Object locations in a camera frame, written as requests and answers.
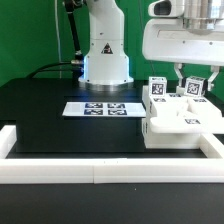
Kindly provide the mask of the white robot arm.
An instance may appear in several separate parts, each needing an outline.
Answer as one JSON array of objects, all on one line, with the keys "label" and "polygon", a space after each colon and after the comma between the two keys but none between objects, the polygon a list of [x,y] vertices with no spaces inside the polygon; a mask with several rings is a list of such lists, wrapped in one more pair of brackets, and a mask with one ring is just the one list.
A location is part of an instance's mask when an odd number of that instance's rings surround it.
[{"label": "white robot arm", "polygon": [[[124,14],[115,0],[87,0],[90,50],[80,79],[94,87],[130,82],[124,54]],[[224,0],[156,0],[148,7],[142,53],[172,62],[177,77],[185,64],[211,67],[212,82],[224,67]]]}]

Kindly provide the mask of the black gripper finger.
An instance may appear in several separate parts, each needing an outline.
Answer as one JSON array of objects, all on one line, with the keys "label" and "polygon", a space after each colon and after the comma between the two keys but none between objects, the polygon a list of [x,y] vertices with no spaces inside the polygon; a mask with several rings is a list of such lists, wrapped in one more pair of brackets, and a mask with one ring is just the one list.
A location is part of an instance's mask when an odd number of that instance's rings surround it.
[{"label": "black gripper finger", "polygon": [[184,87],[186,82],[186,77],[184,76],[183,64],[182,63],[175,63],[174,64],[174,71],[178,78],[178,86]]},{"label": "black gripper finger", "polygon": [[214,87],[213,81],[216,79],[216,77],[220,73],[220,67],[219,66],[212,66],[211,69],[211,76],[207,79],[207,90],[211,91]]}]

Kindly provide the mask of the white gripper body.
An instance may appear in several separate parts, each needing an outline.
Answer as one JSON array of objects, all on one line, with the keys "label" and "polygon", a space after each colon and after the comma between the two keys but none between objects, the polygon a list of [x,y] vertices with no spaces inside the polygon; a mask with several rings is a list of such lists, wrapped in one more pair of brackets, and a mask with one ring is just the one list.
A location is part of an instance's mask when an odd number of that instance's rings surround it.
[{"label": "white gripper body", "polygon": [[224,66],[224,21],[214,30],[187,30],[182,19],[151,19],[142,53],[147,60]]}]

